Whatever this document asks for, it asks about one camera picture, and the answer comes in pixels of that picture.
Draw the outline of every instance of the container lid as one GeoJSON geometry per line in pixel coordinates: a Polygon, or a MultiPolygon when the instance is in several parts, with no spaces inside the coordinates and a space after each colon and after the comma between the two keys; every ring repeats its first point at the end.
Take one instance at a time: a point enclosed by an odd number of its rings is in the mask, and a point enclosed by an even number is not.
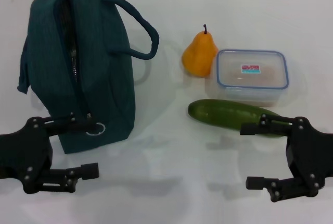
{"type": "Polygon", "coordinates": [[[223,87],[283,90],[289,85],[286,59],[277,51],[224,49],[216,57],[223,87]]]}

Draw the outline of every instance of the teal bag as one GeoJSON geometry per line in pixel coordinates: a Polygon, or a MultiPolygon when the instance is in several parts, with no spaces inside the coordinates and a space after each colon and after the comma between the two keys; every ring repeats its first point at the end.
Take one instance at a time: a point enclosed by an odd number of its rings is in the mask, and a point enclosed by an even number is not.
{"type": "Polygon", "coordinates": [[[66,154],[126,139],[134,126],[131,56],[149,60],[157,31],[125,0],[34,0],[21,56],[18,90],[29,86],[52,117],[92,117],[96,133],[60,135],[66,154]],[[116,5],[148,32],[148,54],[130,48],[116,5]]]}

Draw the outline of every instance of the plastic food container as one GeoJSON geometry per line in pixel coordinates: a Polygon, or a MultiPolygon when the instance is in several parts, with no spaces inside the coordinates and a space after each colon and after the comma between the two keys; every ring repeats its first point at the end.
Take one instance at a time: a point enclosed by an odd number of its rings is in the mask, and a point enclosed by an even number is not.
{"type": "Polygon", "coordinates": [[[213,98],[271,107],[289,86],[286,59],[277,51],[224,49],[209,82],[213,98]]]}

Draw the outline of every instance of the cucumber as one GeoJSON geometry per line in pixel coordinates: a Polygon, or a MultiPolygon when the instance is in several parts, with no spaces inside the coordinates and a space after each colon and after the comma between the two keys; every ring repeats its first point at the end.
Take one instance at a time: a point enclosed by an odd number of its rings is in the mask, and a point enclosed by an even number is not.
{"type": "Polygon", "coordinates": [[[187,111],[198,121],[235,130],[240,130],[242,123],[258,124],[262,114],[278,116],[264,108],[218,99],[202,99],[192,102],[187,111]]]}

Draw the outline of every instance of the label sticker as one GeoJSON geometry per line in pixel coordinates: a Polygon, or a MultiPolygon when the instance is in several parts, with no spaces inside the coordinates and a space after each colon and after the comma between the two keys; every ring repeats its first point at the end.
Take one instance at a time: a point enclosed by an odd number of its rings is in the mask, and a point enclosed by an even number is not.
{"type": "Polygon", "coordinates": [[[241,65],[242,74],[260,74],[259,65],[241,65]]]}

